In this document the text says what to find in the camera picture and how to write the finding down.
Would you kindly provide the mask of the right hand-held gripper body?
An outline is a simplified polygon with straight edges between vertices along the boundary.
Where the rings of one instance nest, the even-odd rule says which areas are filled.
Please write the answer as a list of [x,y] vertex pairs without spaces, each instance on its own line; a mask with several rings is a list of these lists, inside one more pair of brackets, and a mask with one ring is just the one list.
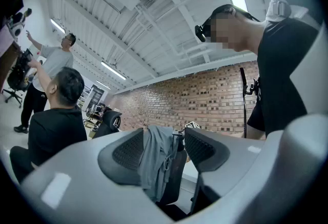
[[173,136],[176,136],[178,138],[178,148],[177,151],[182,151],[185,148],[185,129],[186,128],[197,128],[200,129],[199,124],[192,121],[190,123],[187,123],[181,130],[173,131]]

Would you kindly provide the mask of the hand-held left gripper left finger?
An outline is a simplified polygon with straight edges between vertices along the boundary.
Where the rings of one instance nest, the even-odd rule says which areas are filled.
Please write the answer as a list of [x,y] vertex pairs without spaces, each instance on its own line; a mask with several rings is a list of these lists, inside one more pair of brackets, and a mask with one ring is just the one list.
[[49,224],[172,224],[141,187],[143,138],[137,129],[70,145],[20,188]]

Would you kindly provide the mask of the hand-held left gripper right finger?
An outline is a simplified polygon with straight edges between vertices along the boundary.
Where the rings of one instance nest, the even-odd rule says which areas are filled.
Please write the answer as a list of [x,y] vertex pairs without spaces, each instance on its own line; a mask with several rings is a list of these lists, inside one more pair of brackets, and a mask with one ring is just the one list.
[[278,224],[311,219],[328,159],[328,115],[310,114],[266,140],[187,128],[198,180],[191,224]]

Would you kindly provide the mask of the grey garment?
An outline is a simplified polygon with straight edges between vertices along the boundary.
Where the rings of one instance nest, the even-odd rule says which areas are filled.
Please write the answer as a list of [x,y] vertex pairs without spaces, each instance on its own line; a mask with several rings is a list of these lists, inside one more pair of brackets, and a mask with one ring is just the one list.
[[141,187],[153,202],[159,202],[169,181],[179,145],[172,127],[148,126],[143,135],[143,153],[137,172]]

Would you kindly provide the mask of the black coat rack stand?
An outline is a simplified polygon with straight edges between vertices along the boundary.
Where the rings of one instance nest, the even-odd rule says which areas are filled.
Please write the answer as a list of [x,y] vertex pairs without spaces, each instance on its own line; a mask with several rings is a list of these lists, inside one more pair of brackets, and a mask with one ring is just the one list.
[[246,109],[246,103],[245,103],[245,96],[247,94],[247,80],[244,73],[244,68],[240,67],[240,76],[241,76],[241,82],[242,82],[242,99],[243,99],[243,120],[244,120],[244,126],[243,126],[243,138],[247,137],[247,109]]

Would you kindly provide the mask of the person's right forearm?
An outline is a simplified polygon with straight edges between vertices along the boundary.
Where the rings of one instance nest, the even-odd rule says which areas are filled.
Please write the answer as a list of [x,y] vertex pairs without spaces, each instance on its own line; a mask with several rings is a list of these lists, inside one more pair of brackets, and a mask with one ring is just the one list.
[[265,132],[247,125],[246,138],[254,140],[263,140],[265,138]]

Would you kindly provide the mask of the black mesh office chair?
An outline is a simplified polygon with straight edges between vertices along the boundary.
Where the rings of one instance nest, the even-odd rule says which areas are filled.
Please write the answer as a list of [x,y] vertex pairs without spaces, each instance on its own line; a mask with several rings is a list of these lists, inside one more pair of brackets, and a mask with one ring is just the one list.
[[156,205],[172,220],[179,221],[187,217],[187,214],[181,210],[174,202],[178,201],[182,173],[187,161],[187,152],[182,141],[179,141],[176,156],[171,165],[169,181],[166,184],[165,191]]

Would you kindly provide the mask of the person's black shirt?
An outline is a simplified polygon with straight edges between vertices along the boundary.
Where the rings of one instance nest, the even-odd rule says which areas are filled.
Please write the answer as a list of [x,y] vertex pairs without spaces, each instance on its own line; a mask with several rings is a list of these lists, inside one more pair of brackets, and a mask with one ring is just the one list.
[[307,114],[290,75],[317,34],[315,28],[292,18],[267,23],[258,48],[259,91],[249,126],[269,135]]

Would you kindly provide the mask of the white storage shelf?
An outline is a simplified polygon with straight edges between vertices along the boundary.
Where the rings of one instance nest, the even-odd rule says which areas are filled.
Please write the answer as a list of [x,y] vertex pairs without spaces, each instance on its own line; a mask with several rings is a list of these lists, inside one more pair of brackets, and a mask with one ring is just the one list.
[[89,88],[88,86],[84,86],[83,92],[77,101],[77,105],[81,110],[83,109],[83,105],[86,103],[87,98],[91,91],[92,91],[91,88]]

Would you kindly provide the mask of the person's white harness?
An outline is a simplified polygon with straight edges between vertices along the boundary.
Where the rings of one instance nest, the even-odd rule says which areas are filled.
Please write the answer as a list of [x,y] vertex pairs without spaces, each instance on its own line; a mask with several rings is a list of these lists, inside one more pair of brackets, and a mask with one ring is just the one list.
[[275,23],[294,19],[316,31],[289,80],[296,88],[307,113],[328,113],[328,20],[318,0],[271,0],[266,19]]

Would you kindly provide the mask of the brown wooden panel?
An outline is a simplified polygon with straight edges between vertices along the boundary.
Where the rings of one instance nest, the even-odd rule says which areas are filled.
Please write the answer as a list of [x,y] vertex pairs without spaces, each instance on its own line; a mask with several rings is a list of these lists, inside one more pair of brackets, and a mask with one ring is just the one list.
[[21,54],[21,47],[14,41],[6,52],[0,57],[0,94],[11,67]]

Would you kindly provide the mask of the white and black device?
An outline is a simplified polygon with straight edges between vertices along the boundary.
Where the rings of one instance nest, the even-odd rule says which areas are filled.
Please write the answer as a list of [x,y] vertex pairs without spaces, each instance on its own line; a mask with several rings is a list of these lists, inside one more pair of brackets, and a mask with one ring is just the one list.
[[18,36],[22,33],[25,27],[26,18],[31,14],[32,9],[28,8],[24,13],[18,12],[17,14],[10,16],[10,18],[6,21],[9,32],[15,41],[18,40]]

